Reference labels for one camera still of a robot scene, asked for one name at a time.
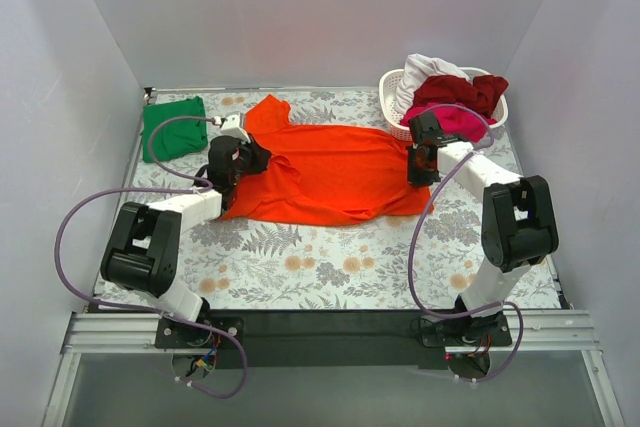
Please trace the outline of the orange t-shirt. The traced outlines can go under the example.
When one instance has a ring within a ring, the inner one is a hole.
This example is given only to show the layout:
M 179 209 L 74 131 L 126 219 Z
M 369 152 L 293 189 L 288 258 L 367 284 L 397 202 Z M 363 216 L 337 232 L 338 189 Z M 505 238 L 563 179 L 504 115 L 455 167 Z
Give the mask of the orange t-shirt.
M 423 211 L 431 193 L 407 180 L 407 143 L 374 128 L 293 124 L 290 111 L 272 95 L 248 111 L 247 130 L 272 156 L 239 182 L 225 219 L 347 226 Z

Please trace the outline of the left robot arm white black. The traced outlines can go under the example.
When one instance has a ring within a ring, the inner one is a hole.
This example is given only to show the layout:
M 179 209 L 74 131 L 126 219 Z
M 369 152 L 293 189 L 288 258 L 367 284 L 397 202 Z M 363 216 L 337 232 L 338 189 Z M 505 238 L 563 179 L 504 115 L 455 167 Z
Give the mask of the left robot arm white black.
M 200 314 L 204 300 L 178 278 L 180 238 L 228 212 L 242 179 L 265 172 L 271 156 L 254 137 L 247 142 L 226 135 L 214 138 L 208 163 L 192 178 L 191 193 L 121 207 L 102 259 L 102 278 L 145 296 L 155 309 L 182 318 L 180 337 L 193 347 L 205 345 L 213 324 Z

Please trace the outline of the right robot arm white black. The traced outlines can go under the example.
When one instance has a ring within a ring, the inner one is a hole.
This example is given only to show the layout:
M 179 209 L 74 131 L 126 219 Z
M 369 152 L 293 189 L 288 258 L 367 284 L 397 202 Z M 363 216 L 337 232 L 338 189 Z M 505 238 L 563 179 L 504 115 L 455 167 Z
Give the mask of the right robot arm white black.
M 490 127 L 479 143 L 445 133 L 435 116 L 441 108 L 429 109 L 409 122 L 412 145 L 408 148 L 408 180 L 417 186 L 437 182 L 431 200 L 455 180 L 481 202 L 484 258 L 475 279 L 458 296 L 452 310 L 435 311 L 423 305 L 414 285 L 413 268 L 418 235 L 432 207 L 428 203 L 410 242 L 408 285 L 424 314 L 452 322 L 454 336 L 471 345 L 486 336 L 487 319 L 502 312 L 521 277 L 557 250 L 559 236 L 547 181 L 541 176 L 523 177 L 488 159 L 481 150 L 494 141 Z

